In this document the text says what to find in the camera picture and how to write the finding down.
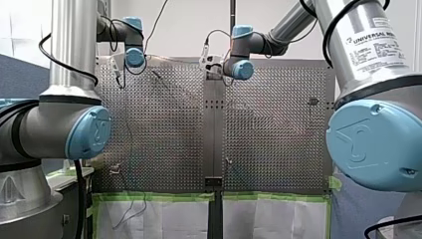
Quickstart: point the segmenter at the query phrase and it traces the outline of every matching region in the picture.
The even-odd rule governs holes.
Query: white tarp
[[[209,201],[146,201],[145,211],[139,213],[145,208],[144,203],[136,199],[122,220],[131,201],[100,202],[97,238],[207,239]]]
[[[206,239],[209,201],[144,202],[116,197],[98,202],[98,239]],[[223,202],[225,239],[326,239],[329,238],[329,200],[323,197],[226,197]]]
[[[329,203],[322,197],[255,195],[225,200],[224,238],[329,238]]]

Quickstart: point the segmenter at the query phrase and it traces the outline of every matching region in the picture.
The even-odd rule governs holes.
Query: wire
[[[231,38],[230,34],[228,34],[227,32],[220,30],[220,29],[215,29],[215,30],[212,30],[211,32],[208,33],[207,38],[205,38],[204,45],[209,44],[209,39],[210,39],[211,35],[213,35],[214,33],[222,33],[222,34],[226,35],[227,37]]]
[[[108,18],[106,16],[102,16],[102,18],[108,20],[108,22],[109,22],[108,33],[109,33],[109,37],[111,39],[111,41],[109,42],[109,47],[110,47],[110,49],[111,49],[112,52],[116,52],[117,51],[118,39],[119,39],[118,30],[117,30],[117,27],[115,26],[115,23],[114,22],[118,22],[120,24],[123,24],[123,25],[131,28],[132,30],[134,30],[135,32],[137,32],[142,37],[142,39],[143,39],[142,31],[139,30],[139,29],[137,29],[137,28],[135,28],[135,27],[133,27],[132,25],[130,25],[130,24],[124,22],[124,21],[118,20],[118,19],[110,19],[110,18]],[[139,75],[141,75],[146,70],[146,67],[147,67],[146,54],[145,54],[145,64],[143,66],[143,69],[139,73],[133,72],[127,66],[126,60],[124,60],[123,65],[124,65],[124,68],[123,68],[123,85],[120,83],[119,77],[115,78],[115,81],[117,82],[118,87],[120,89],[125,89],[125,87],[126,87],[126,71],[128,71],[131,75],[139,76]]]
[[[134,73],[134,72],[132,72],[131,70],[130,70],[130,68],[127,66],[127,64],[126,63],[124,63],[124,69],[126,69],[131,75],[134,75],[134,76],[139,76],[140,74],[142,74],[145,70],[146,70],[146,67],[148,66],[148,61],[146,60],[146,57],[145,57],[145,64],[144,64],[144,66],[143,66],[143,69],[142,69],[142,71],[140,71],[139,73]]]
[[[333,68],[332,65],[332,60],[330,58],[330,55],[328,53],[328,45],[329,45],[329,40],[331,39],[332,33],[335,30],[335,27],[337,26],[338,22],[345,16],[347,15],[347,13],[353,9],[360,1],[362,0],[353,0],[351,2],[349,2],[348,4],[346,4],[344,6],[344,8],[332,19],[332,21],[329,23],[328,27],[326,28],[325,34],[323,36],[323,41],[322,41],[322,53],[323,53],[323,57],[325,58],[326,62]],[[300,0],[302,6],[304,7],[304,9],[311,14],[312,16],[317,18],[317,14],[315,11],[313,11],[306,3],[305,0]],[[386,10],[388,8],[388,6],[390,5],[390,0],[385,0],[384,3],[384,10]]]
[[[0,111],[0,119],[3,118],[3,117],[5,117],[6,115],[12,113],[13,111],[16,111],[16,110],[18,110],[20,108],[25,108],[25,107],[28,107],[28,106],[32,106],[32,105],[37,106],[38,105],[38,100],[21,101],[21,102],[15,103],[13,105],[10,105],[10,106],[8,106],[6,108],[3,108]],[[3,119],[2,121],[0,121],[0,127],[4,123],[6,123],[6,121],[9,120],[14,115],[15,114],[12,114],[12,115],[8,116],[6,119]]]
[[[57,65],[59,65],[59,66],[61,66],[63,68],[65,68],[66,70],[71,71],[71,72],[76,72],[76,73],[79,73],[81,75],[84,75],[86,77],[89,77],[89,78],[93,79],[94,80],[94,85],[97,86],[99,84],[99,79],[95,75],[93,75],[91,73],[88,73],[88,72],[84,72],[84,71],[78,70],[78,69],[76,69],[74,67],[71,67],[71,66],[69,66],[69,65],[67,65],[67,64],[65,64],[65,63],[63,63],[63,62],[61,62],[59,60],[57,60],[52,55],[50,55],[48,52],[46,52],[46,50],[44,50],[43,45],[44,45],[44,43],[47,40],[49,40],[51,38],[51,36],[52,36],[52,34],[50,33],[45,38],[43,38],[41,40],[40,44],[38,45],[38,48],[40,49],[41,53],[43,53],[44,56],[46,56],[48,59],[50,59],[50,61],[56,63]]]
[[[109,47],[111,49],[112,52],[117,51],[117,47],[118,47],[118,32],[117,32],[117,27],[115,26],[115,24],[112,22],[112,19],[106,17],[106,16],[102,16],[102,18],[108,20],[109,22],[109,26],[108,26],[108,33],[109,33],[109,37],[111,39],[111,41],[109,41]]]
[[[129,103],[129,100],[128,100],[127,90],[124,90],[124,96],[125,96],[125,99],[126,99],[126,103],[124,104],[124,125],[126,127],[127,134],[129,136],[129,140],[130,140],[129,158],[128,158],[128,160],[130,161],[132,159],[132,157],[133,157],[133,132],[132,132],[132,130],[130,128],[130,124],[129,124],[129,121],[128,121],[128,108],[127,108],[127,105]],[[123,186],[126,189],[127,194],[129,194],[128,186],[127,186],[126,180],[124,179],[124,175],[121,173],[121,171],[119,172],[119,174],[121,176],[121,180],[123,182]],[[147,207],[147,204],[146,204],[146,193],[143,192],[143,205],[144,205],[143,208],[141,210],[139,210],[138,212],[136,212],[135,214],[133,214],[133,215],[125,218],[126,215],[127,215],[127,213],[133,208],[133,204],[134,204],[134,200],[131,201],[130,206],[123,213],[123,215],[121,216],[121,218],[118,221],[118,223],[115,226],[112,226],[112,230],[118,229],[122,224],[126,223],[128,220],[130,220],[130,219],[132,219],[132,218],[134,218],[134,217],[142,214],[143,212],[145,212],[146,207]]]
[[[305,3],[305,0],[299,0],[302,4],[302,7],[313,17],[317,18],[317,13],[310,8],[310,6]]]
[[[370,227],[366,228],[364,235],[365,235],[366,239],[370,239],[369,233],[372,232],[372,231],[378,230],[379,228],[397,225],[397,224],[402,224],[402,223],[416,222],[416,221],[422,221],[422,215],[400,218],[400,219],[391,220],[391,221],[388,221],[388,222],[383,222],[383,223],[379,223],[379,224],[370,226]]]
[[[75,235],[76,239],[82,238],[85,218],[86,218],[86,200],[85,200],[85,182],[84,177],[82,175],[82,167],[81,163],[78,160],[74,161],[75,163],[75,170],[77,172],[77,179],[78,179],[78,225],[77,225],[77,233]]]
[[[149,39],[151,39],[152,35],[155,32],[155,28],[156,28],[156,26],[158,24],[159,19],[161,18],[161,14],[164,11],[165,5],[167,5],[167,2],[168,2],[168,0],[165,0],[164,3],[162,4],[161,10],[159,11],[159,14],[158,14],[157,18],[155,19],[154,26],[152,27],[151,34],[149,34],[148,39],[146,39],[146,43],[145,43],[145,54],[146,54],[146,49],[148,48]]]
[[[268,46],[268,48],[270,49],[270,55],[264,55],[264,56],[265,56],[267,59],[271,59],[271,58],[274,56],[274,54],[273,54],[273,48],[271,47],[271,44],[270,44],[270,42],[268,41],[267,37],[266,37],[264,34],[259,33],[259,32],[254,32],[254,33],[256,33],[256,34],[260,35],[260,36],[261,36],[261,38],[264,40],[264,49],[265,49],[265,46],[266,46],[266,45],[267,45],[267,46]]]
[[[223,84],[224,84],[224,86],[225,87],[231,87],[231,86],[233,86],[233,83],[235,82],[235,79],[234,78],[232,78],[232,81],[230,81],[230,83],[228,84],[227,82],[226,82],[226,80],[225,80],[225,78],[223,77]]]

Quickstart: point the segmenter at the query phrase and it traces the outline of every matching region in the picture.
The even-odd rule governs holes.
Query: gray cable
[[[128,160],[131,160],[132,157],[133,157],[133,133],[132,133],[132,130],[130,128],[129,121],[128,121],[127,105],[129,103],[129,99],[128,99],[128,94],[127,94],[127,89],[123,89],[123,90],[124,90],[124,96],[125,96],[125,99],[126,99],[126,104],[124,104],[124,123],[125,123],[125,126],[126,126],[127,134],[129,135],[129,139],[130,139],[130,148],[129,148],[129,158],[128,158]],[[123,186],[126,189],[127,194],[129,194],[129,190],[128,190],[128,187],[127,187],[126,180],[124,179],[124,175],[121,172],[119,174],[121,176]],[[112,230],[117,229],[118,227],[120,227],[122,224],[124,224],[128,220],[130,220],[133,217],[136,217],[136,216],[138,216],[138,215],[140,215],[140,214],[142,214],[143,212],[146,211],[146,207],[147,207],[146,193],[143,192],[143,205],[144,205],[143,208],[140,211],[136,212],[135,214],[127,217],[126,219],[124,219],[126,217],[127,213],[133,208],[133,204],[134,204],[134,200],[131,201],[129,208],[127,208],[127,210],[123,213],[123,215],[120,218],[120,220],[118,221],[118,223],[115,226],[112,226]]]
[[[146,49],[148,48],[148,42],[149,42],[149,39],[151,39],[151,38],[152,38],[152,35],[153,35],[153,34],[154,34],[154,32],[155,32],[155,28],[157,27],[158,21],[159,21],[159,19],[161,18],[161,14],[162,14],[162,12],[164,11],[165,5],[167,5],[167,2],[168,2],[168,0],[165,0],[165,1],[164,1],[164,3],[162,4],[162,6],[161,6],[161,10],[159,11],[159,14],[158,14],[157,18],[155,19],[154,26],[152,27],[152,31],[151,31],[151,33],[149,34],[148,39],[146,39],[146,43],[145,43],[145,51],[144,51],[145,55],[146,55]]]

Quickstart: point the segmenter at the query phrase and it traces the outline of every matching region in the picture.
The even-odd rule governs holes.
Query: vertical metal post
[[[230,0],[230,35],[236,25],[236,0]]]
[[[214,67],[212,71],[221,71]],[[223,129],[225,87],[220,74],[205,74],[204,82],[204,175],[205,188],[214,192],[214,201],[209,204],[208,239],[223,239]]]

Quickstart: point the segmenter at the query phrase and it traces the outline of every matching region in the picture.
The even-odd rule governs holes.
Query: black cable
[[[231,38],[230,34],[228,34],[227,32],[220,30],[220,29],[215,29],[215,30],[212,30],[211,32],[208,33],[207,38],[205,38],[204,45],[209,45],[209,39],[210,39],[211,35],[213,35],[216,32],[222,33],[222,34],[226,35],[227,37]]]
[[[128,121],[128,108],[127,108],[127,105],[128,105],[128,95],[127,95],[127,91],[125,91],[125,98],[126,98],[126,103],[124,104],[124,125],[126,127],[127,134],[129,136],[129,140],[130,140],[130,145],[129,145],[130,148],[129,148],[129,157],[128,157],[128,160],[131,160],[132,157],[133,157],[133,132],[132,132],[132,130],[130,128],[130,124],[129,124],[129,121]],[[127,186],[126,180],[124,179],[124,175],[121,173],[121,171],[119,172],[119,174],[121,176],[121,180],[123,182],[123,186],[126,189],[127,194],[129,194],[128,186]],[[118,227],[120,227],[120,225],[124,224],[128,220],[130,220],[133,217],[136,217],[136,216],[142,214],[143,212],[145,212],[146,207],[147,207],[147,204],[146,204],[146,193],[143,192],[143,204],[144,204],[143,208],[141,210],[139,210],[138,212],[136,212],[135,214],[133,214],[133,215],[125,218],[126,215],[127,215],[127,213],[133,208],[133,204],[134,204],[134,200],[131,200],[130,206],[123,213],[123,215],[121,216],[121,218],[118,221],[118,223],[115,226],[112,226],[112,230],[117,229]]]
[[[109,47],[110,47],[110,49],[111,49],[112,52],[115,52],[115,51],[117,51],[117,47],[118,47],[118,36],[117,36],[118,32],[117,32],[117,27],[112,22],[112,19],[110,19],[110,18],[108,18],[106,16],[102,16],[102,18],[108,20],[108,22],[109,22],[109,26],[108,26],[108,33],[109,33],[109,38],[110,38]]]
[[[127,66],[126,63],[124,63],[124,69],[126,69],[131,75],[134,75],[134,76],[141,75],[146,70],[146,67],[148,66],[148,61],[146,60],[146,55],[145,55],[144,59],[145,59],[145,64],[143,65],[142,71],[135,73],[135,72],[130,70],[130,68]]]
[[[146,43],[145,43],[145,51],[144,51],[144,52],[145,52],[145,54],[146,54],[146,49],[148,48],[148,42],[149,42],[149,39],[151,39],[152,35],[153,35],[153,34],[154,34],[154,32],[155,32],[155,28],[156,28],[156,26],[157,26],[157,24],[158,24],[159,19],[161,18],[161,14],[162,14],[162,12],[164,11],[165,5],[167,5],[167,2],[168,2],[168,0],[165,0],[165,1],[164,1],[164,3],[162,4],[162,6],[161,6],[161,10],[159,11],[159,14],[158,14],[157,18],[155,19],[154,26],[152,27],[152,31],[151,31],[151,33],[149,34],[148,39],[146,39]]]
[[[310,28],[310,30],[306,33],[306,34],[304,34],[302,37],[300,37],[300,38],[297,38],[297,39],[295,39],[295,40],[292,40],[292,41],[290,41],[290,42],[288,42],[288,43],[296,43],[296,42],[299,42],[299,41],[301,41],[301,40],[303,40],[303,39],[305,39],[307,36],[309,36],[310,35],[310,33],[316,28],[316,26],[317,26],[317,19],[315,20],[315,22],[314,22],[314,24],[313,24],[313,26]]]
[[[383,222],[383,223],[379,223],[379,224],[370,226],[370,227],[366,228],[364,235],[365,235],[366,239],[370,239],[369,233],[372,232],[372,231],[378,230],[379,228],[397,225],[397,224],[402,224],[402,223],[416,222],[416,221],[422,221],[422,215],[400,218],[400,219],[391,220],[391,221],[388,221],[388,222]]]
[[[77,179],[78,179],[78,224],[77,224],[77,234],[75,236],[76,239],[81,239],[83,235],[83,229],[85,224],[86,218],[86,196],[85,196],[85,180],[82,175],[82,167],[81,163],[78,160],[74,161],[75,163],[75,170],[77,172]]]
[[[328,53],[328,45],[329,45],[329,40],[331,39],[332,33],[335,30],[335,27],[337,26],[338,22],[345,16],[347,15],[347,13],[353,9],[360,1],[362,0],[353,0],[351,2],[349,2],[348,4],[346,4],[344,6],[344,8],[332,19],[332,21],[329,23],[328,27],[326,28],[325,34],[323,36],[323,41],[322,41],[322,52],[323,52],[323,57],[325,58],[326,62],[333,67],[332,65],[332,60],[329,56]],[[307,12],[309,12],[311,15],[313,16],[317,16],[317,14],[310,9],[310,7],[305,4],[304,0],[300,0],[302,6],[305,8],[305,10],[307,10]],[[390,5],[390,0],[385,0],[384,3],[384,10],[386,10],[388,8],[388,6]]]
[[[2,110],[0,110],[0,119],[5,117],[6,115],[12,113],[15,110],[18,110],[20,108],[23,108],[25,106],[28,105],[32,105],[32,104],[38,104],[38,100],[27,100],[27,101],[21,101],[18,103],[15,103],[13,105],[10,105],[8,107],[3,108]],[[11,118],[12,116],[8,116],[6,119],[3,119],[0,121],[0,127]]]
[[[317,17],[317,14],[316,14],[316,12],[314,11],[314,10],[312,10],[311,8],[310,8],[310,6],[308,6],[307,5],[307,3],[305,2],[305,0],[299,0],[300,2],[301,2],[301,4],[302,4],[302,7],[311,15],[311,16],[313,16],[313,17]]]
[[[47,40],[49,40],[51,38],[51,36],[52,36],[52,34],[50,33],[45,38],[43,38],[43,40],[41,40],[40,44],[38,45],[38,48],[40,49],[41,53],[43,53],[44,56],[46,56],[48,59],[50,59],[50,61],[56,63],[57,65],[65,68],[65,69],[67,69],[67,70],[69,70],[71,72],[76,72],[76,73],[79,73],[81,75],[84,75],[86,77],[89,77],[89,78],[93,79],[94,80],[94,85],[97,86],[99,84],[99,79],[95,75],[93,75],[91,73],[88,73],[88,72],[81,71],[81,70],[76,69],[74,67],[71,67],[71,66],[69,66],[69,65],[67,65],[67,64],[65,64],[65,63],[63,63],[63,62],[61,62],[59,60],[57,60],[55,57],[53,57],[48,52],[46,52],[46,50],[44,50],[43,45],[44,45],[44,43]]]

